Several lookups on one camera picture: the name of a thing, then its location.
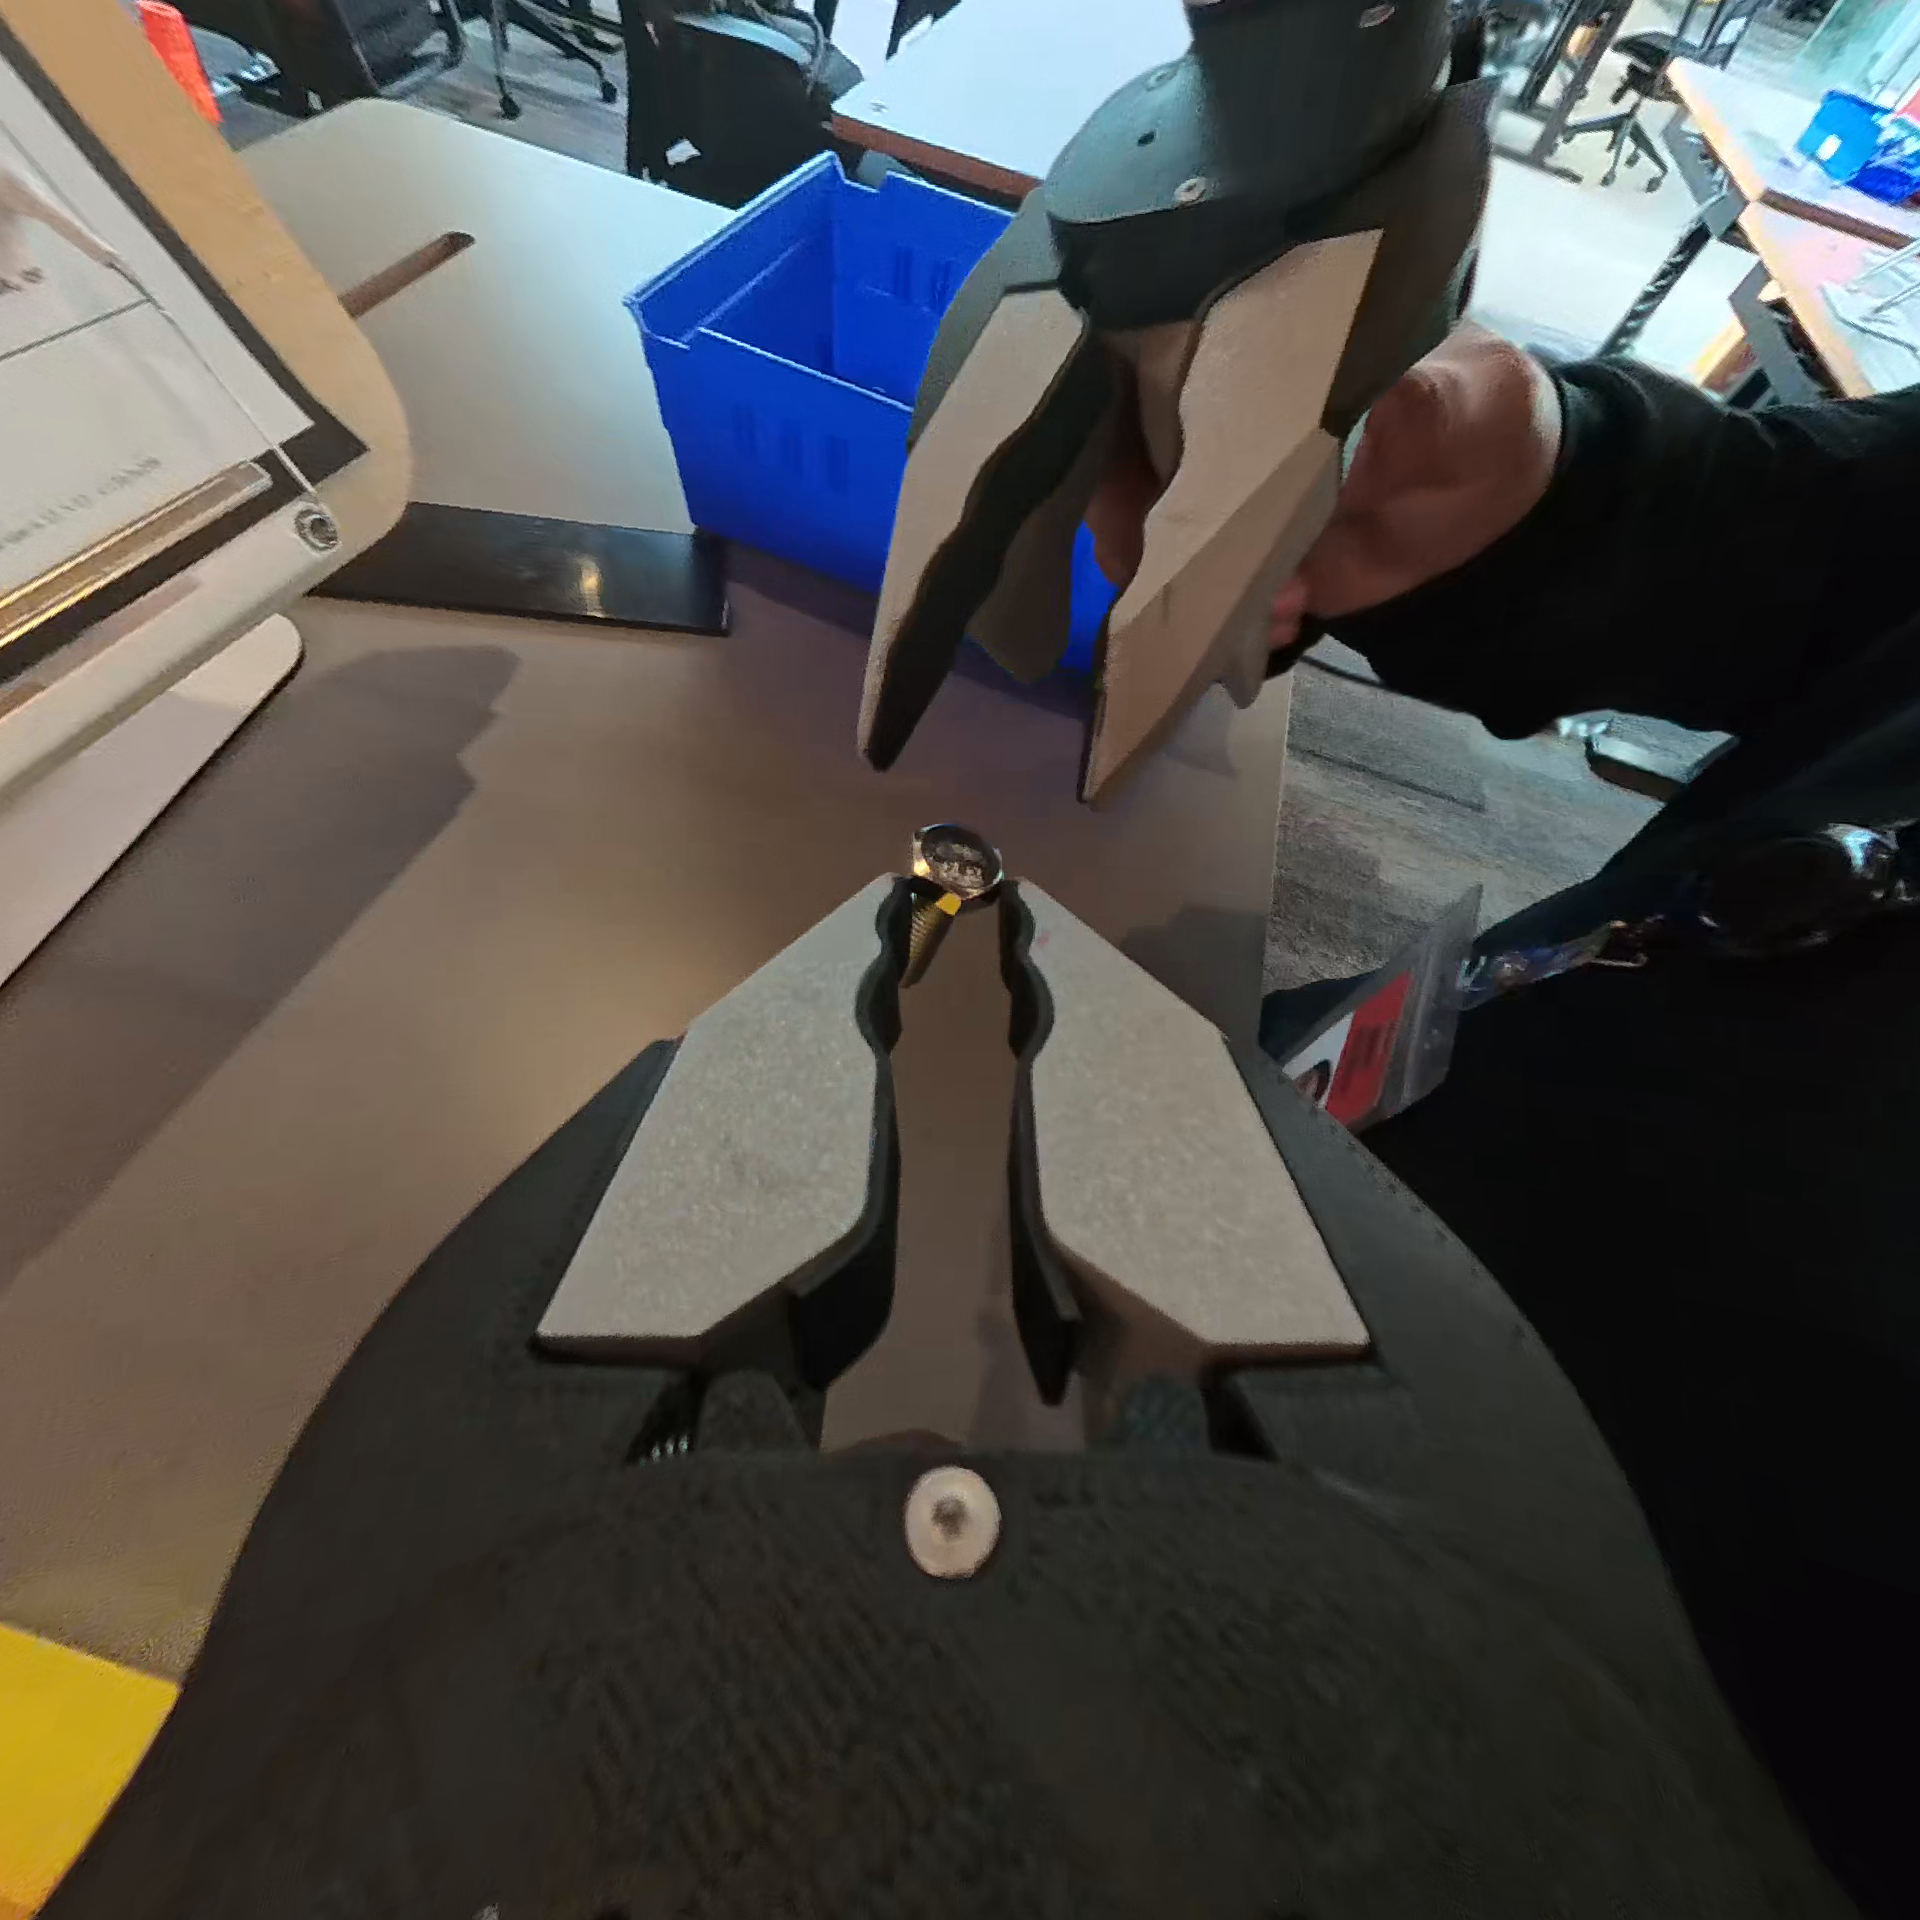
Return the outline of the blue plastic bin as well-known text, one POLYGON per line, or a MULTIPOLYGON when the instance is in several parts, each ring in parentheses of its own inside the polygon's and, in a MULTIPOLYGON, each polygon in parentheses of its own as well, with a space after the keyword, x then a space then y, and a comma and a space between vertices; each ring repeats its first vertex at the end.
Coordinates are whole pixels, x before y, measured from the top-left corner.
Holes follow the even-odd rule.
POLYGON ((693 523, 876 593, 933 338, 1010 222, 819 154, 632 290, 693 523))

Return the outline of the silver bolt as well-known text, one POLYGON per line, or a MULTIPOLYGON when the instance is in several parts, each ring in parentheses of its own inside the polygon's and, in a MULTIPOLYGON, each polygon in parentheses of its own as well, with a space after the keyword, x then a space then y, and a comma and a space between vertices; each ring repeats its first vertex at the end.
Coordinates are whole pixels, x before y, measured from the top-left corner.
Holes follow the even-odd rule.
POLYGON ((996 902, 1001 858, 981 830, 955 821, 913 830, 908 860, 911 896, 900 988, 919 986, 959 918, 996 902))

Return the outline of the wooden office table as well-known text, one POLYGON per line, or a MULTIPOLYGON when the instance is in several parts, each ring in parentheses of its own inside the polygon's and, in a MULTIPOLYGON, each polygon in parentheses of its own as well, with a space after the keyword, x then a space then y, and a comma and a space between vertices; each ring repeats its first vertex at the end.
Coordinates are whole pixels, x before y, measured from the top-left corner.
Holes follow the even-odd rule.
POLYGON ((1699 218, 1714 239, 1745 240, 1756 292, 1777 290, 1828 382, 1845 397, 1914 386, 1916 349, 1843 321, 1830 290, 1916 242, 1916 207, 1874 202, 1799 150, 1817 97, 1699 60, 1670 62, 1666 84, 1666 145, 1699 191, 1699 218))

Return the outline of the clear badge holder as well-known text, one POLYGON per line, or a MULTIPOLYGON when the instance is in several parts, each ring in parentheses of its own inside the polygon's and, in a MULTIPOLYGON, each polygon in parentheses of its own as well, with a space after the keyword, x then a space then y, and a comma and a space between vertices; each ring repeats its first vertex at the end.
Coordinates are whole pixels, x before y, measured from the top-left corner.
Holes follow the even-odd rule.
POLYGON ((1444 1080, 1481 906, 1475 883, 1391 959, 1350 983, 1299 1038, 1275 1049, 1292 1086, 1347 1132, 1376 1126, 1444 1080))

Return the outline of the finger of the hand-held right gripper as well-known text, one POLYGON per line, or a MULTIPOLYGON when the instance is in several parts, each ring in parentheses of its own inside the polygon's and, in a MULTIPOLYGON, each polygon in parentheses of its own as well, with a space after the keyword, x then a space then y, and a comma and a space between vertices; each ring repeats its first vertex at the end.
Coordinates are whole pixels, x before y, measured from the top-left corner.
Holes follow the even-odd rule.
POLYGON ((908 748, 1014 536, 1058 483, 1043 408, 1084 341, 1056 290, 1005 296, 908 450, 858 713, 858 751, 878 771, 908 748))
POLYGON ((1380 229, 1284 251, 1187 329, 1119 338, 1159 488, 1106 617, 1080 797, 1106 804, 1222 689, 1268 678, 1273 602, 1325 527, 1339 439, 1323 422, 1380 229))

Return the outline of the yellow flat sheet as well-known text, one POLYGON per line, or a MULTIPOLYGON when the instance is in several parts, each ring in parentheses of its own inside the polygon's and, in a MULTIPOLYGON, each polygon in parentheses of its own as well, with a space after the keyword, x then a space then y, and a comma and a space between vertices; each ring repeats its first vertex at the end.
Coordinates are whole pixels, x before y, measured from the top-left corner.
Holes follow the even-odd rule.
POLYGON ((151 1753, 178 1686, 2 1628, 2 1914, 29 1918, 151 1753))

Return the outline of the wooden sign stand with paper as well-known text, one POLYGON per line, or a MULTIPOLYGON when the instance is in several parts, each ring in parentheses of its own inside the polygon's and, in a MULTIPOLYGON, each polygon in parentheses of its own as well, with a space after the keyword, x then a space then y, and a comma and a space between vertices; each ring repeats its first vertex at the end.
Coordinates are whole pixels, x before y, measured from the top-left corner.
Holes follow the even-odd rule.
POLYGON ((119 3, 2 5, 2 979, 275 696, 402 408, 119 3))

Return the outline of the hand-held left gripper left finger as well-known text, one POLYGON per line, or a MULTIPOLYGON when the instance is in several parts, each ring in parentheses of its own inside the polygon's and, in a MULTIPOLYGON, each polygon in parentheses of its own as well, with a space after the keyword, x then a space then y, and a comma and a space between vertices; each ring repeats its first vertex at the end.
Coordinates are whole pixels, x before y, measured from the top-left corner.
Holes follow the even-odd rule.
POLYGON ((687 1027, 540 1317, 542 1350, 830 1385, 893 1302, 896 933, 878 876, 687 1027))

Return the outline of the orange traffic cone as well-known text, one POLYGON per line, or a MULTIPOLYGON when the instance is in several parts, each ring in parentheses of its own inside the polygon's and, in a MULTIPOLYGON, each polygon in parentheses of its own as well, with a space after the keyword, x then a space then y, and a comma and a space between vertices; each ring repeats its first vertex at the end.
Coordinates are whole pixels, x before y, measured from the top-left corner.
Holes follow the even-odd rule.
POLYGON ((222 112, 184 13, 171 2, 140 0, 134 3, 134 16, 156 59, 162 60, 191 108, 209 125, 220 127, 222 112))

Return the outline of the flat black plate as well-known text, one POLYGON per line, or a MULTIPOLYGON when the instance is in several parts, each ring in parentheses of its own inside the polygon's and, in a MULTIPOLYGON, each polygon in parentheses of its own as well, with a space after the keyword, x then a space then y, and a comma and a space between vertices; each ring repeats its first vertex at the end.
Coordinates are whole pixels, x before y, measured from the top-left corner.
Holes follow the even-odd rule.
POLYGON ((720 538, 426 501, 309 595, 705 637, 731 624, 720 538))

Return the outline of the small blue bin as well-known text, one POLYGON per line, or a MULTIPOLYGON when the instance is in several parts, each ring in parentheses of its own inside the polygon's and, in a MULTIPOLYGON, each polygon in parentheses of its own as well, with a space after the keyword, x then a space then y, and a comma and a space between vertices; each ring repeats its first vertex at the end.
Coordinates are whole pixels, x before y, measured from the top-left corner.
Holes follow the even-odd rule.
POLYGON ((1878 204, 1914 204, 1918 198, 1918 121, 1903 108, 1828 88, 1793 141, 1793 154, 1878 204))

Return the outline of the person's right hand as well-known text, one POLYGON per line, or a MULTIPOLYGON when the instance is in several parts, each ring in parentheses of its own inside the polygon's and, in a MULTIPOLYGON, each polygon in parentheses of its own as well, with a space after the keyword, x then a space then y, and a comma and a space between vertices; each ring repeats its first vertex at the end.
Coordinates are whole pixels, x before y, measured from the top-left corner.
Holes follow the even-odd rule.
POLYGON ((1275 593, 1266 652, 1303 650, 1510 534, 1549 492, 1563 422, 1545 364, 1459 323, 1371 408, 1332 514, 1275 593))

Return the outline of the person's dark clothing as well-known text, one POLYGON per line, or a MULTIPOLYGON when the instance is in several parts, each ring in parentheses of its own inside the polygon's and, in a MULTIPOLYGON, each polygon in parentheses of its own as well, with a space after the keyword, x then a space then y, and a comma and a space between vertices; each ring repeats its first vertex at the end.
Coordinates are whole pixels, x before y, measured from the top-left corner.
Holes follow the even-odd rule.
POLYGON ((1367 1144, 1576 1385, 1815 1850, 1916 1916, 1916 904, 1521 985, 1367 1144))

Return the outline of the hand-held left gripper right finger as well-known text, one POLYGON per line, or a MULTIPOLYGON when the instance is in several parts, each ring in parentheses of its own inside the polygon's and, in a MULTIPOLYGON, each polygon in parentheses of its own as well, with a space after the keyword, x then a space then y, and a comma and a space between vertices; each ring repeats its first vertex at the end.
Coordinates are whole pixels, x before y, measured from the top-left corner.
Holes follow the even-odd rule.
POLYGON ((1371 1352, 1211 1019, 1029 882, 1009 999, 1012 1302, 1043 1403, 1371 1352))

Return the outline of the person's right forearm black sleeve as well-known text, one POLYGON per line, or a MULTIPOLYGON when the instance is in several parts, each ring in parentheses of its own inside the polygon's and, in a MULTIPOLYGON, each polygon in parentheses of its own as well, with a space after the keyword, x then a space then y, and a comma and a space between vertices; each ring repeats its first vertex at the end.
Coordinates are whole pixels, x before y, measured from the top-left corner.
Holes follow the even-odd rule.
POLYGON ((1501 737, 1602 707, 1751 740, 1916 707, 1916 387, 1751 413, 1635 364, 1551 373, 1541 501, 1326 630, 1385 687, 1501 737))

